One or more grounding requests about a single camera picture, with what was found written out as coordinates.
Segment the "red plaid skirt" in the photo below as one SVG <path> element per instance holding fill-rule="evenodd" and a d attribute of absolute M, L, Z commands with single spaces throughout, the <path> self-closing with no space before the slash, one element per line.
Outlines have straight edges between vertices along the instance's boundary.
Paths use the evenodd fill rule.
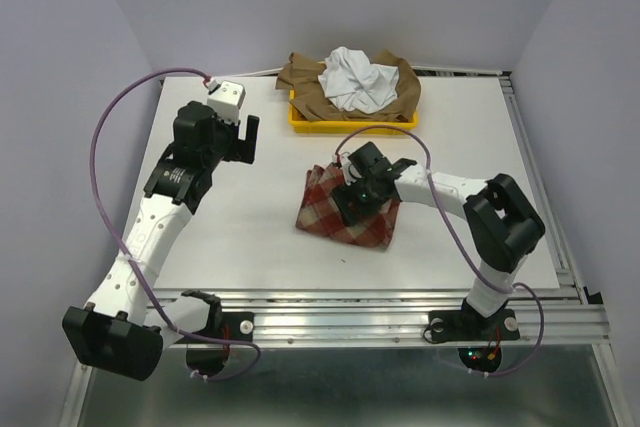
<path fill-rule="evenodd" d="M 333 164 L 314 165 L 309 169 L 295 227 L 339 243 L 386 250 L 393 238 L 400 203 L 389 201 L 374 216 L 347 226 L 331 197 L 332 190 L 343 181 L 341 169 Z"/>

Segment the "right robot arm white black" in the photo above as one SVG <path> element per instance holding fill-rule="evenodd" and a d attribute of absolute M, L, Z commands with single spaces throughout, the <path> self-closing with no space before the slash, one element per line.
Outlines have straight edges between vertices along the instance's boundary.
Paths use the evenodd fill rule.
<path fill-rule="evenodd" d="M 406 158 L 392 163 L 372 142 L 335 160 L 344 181 L 331 197 L 349 227 L 380 213 L 392 200 L 425 205 L 438 210 L 463 258 L 470 261 L 449 217 L 467 223 L 480 265 L 472 267 L 476 279 L 464 300 L 460 325 L 472 337 L 491 331 L 517 272 L 546 233 L 517 182 L 506 174 L 482 180 L 434 172 Z"/>

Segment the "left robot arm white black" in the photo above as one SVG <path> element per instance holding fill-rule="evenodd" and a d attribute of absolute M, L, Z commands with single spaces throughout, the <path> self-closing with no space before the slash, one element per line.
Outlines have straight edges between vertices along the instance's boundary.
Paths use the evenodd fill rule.
<path fill-rule="evenodd" d="M 235 344 L 221 301 L 187 290 L 166 307 L 154 294 L 169 252 L 212 186 L 222 161 L 255 159 L 259 120 L 239 132 L 239 100 L 191 101 L 173 122 L 173 140 L 144 187 L 128 237 L 99 287 L 82 307 L 70 307 L 62 329 L 84 365 L 143 381 L 162 352 L 191 338 L 218 344 L 227 358 Z"/>

